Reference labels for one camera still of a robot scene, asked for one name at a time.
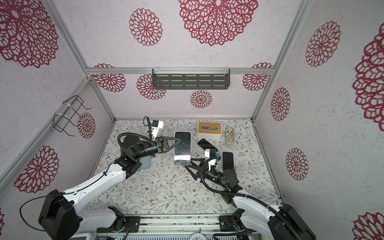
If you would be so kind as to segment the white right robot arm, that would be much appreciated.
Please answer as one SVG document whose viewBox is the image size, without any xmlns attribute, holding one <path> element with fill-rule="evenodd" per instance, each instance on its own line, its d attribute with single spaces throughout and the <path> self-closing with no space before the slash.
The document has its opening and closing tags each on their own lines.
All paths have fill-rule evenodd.
<svg viewBox="0 0 384 240">
<path fill-rule="evenodd" d="M 269 204 L 251 196 L 240 185 L 234 169 L 219 172 L 211 166 L 219 158 L 191 159 L 185 169 L 207 190 L 219 194 L 236 207 L 231 220 L 240 235 L 259 233 L 270 240 L 315 240 L 316 236 L 299 213 L 289 204 Z"/>
</svg>

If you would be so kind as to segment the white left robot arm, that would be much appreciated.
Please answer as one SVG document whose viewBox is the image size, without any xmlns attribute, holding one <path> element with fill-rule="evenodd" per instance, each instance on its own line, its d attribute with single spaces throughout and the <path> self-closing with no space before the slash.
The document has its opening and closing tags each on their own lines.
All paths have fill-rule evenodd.
<svg viewBox="0 0 384 240">
<path fill-rule="evenodd" d="M 84 206 L 135 174 L 142 165 L 141 158 L 169 152 L 179 143 L 179 138 L 158 137 L 151 140 L 135 133 L 118 135 L 121 156 L 95 177 L 62 193 L 58 190 L 50 192 L 38 218 L 39 224 L 53 240 L 68 240 L 77 233 L 99 228 L 123 231 L 126 219 L 117 207 L 84 212 Z"/>
</svg>

